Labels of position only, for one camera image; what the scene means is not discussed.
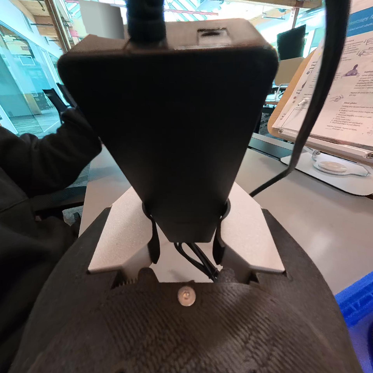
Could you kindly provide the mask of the person's dark clothed body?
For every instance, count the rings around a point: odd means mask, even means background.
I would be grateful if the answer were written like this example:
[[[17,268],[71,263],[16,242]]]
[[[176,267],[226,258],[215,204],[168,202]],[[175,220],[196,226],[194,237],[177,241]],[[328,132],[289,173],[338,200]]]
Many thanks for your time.
[[[63,217],[39,220],[30,199],[65,189],[84,167],[60,169],[64,173],[58,176],[42,169],[40,175],[29,174],[15,166],[12,177],[1,168],[1,372],[14,360],[41,288],[78,236]]]

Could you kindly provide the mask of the person's left forearm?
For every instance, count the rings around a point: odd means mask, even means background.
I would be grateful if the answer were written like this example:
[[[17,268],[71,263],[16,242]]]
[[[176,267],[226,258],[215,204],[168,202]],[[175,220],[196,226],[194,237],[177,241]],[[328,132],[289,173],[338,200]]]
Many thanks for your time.
[[[37,195],[65,189],[102,149],[97,134],[74,108],[61,115],[56,133],[16,136],[1,127],[1,210]]]

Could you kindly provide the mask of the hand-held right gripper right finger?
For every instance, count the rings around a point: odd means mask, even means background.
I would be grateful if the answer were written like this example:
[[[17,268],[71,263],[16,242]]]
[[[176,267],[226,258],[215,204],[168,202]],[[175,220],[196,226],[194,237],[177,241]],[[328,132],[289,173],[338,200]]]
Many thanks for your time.
[[[285,273],[262,208],[237,183],[214,235],[213,258],[223,269],[233,270],[241,283],[256,273]]]

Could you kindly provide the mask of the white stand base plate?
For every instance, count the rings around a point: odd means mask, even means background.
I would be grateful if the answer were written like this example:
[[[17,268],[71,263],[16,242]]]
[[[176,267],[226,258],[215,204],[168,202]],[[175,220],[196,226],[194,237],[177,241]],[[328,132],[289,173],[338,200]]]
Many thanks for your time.
[[[367,197],[373,193],[372,165],[304,147],[296,170],[352,195]]]

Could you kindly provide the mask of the blue plastic bin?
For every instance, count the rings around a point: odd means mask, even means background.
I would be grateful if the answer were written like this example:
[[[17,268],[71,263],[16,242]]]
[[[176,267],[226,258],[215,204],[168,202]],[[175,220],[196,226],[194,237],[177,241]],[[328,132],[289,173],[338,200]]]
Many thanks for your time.
[[[363,372],[373,372],[373,273],[335,295]]]

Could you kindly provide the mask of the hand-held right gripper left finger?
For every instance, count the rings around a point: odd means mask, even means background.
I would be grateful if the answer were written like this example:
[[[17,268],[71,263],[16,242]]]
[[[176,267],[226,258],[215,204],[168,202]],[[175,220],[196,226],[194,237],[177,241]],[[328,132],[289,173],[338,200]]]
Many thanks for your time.
[[[124,276],[137,276],[159,258],[156,222],[130,187],[110,208],[88,272],[120,271]]]

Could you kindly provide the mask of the black multi-port usb hub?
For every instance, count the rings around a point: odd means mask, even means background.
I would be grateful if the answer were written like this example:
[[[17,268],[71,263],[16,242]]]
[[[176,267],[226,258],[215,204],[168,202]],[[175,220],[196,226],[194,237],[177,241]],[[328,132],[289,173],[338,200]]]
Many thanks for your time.
[[[64,54],[58,73],[170,242],[212,240],[278,68],[242,18]]]

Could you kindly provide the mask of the wooden document holder with sheet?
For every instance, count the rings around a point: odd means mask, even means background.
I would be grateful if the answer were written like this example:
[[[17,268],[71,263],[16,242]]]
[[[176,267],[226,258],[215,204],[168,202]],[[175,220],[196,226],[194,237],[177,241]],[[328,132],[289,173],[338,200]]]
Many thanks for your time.
[[[306,146],[372,167],[373,2],[350,1],[343,53],[333,84]],[[301,128],[321,66],[323,37],[284,92],[282,110],[273,112],[273,135],[294,141]]]

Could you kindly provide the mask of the black monitor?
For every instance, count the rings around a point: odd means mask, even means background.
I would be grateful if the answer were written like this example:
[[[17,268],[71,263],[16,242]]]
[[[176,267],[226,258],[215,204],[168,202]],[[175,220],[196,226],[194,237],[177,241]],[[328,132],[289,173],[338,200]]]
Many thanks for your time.
[[[306,25],[279,33],[277,53],[280,61],[303,57]]]

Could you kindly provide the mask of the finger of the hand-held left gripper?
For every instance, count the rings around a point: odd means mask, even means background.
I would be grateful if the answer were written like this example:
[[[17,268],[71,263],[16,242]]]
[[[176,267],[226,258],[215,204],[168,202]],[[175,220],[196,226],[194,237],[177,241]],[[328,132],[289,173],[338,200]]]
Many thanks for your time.
[[[69,50],[68,54],[101,53],[123,49],[129,39],[111,39],[89,34]]]

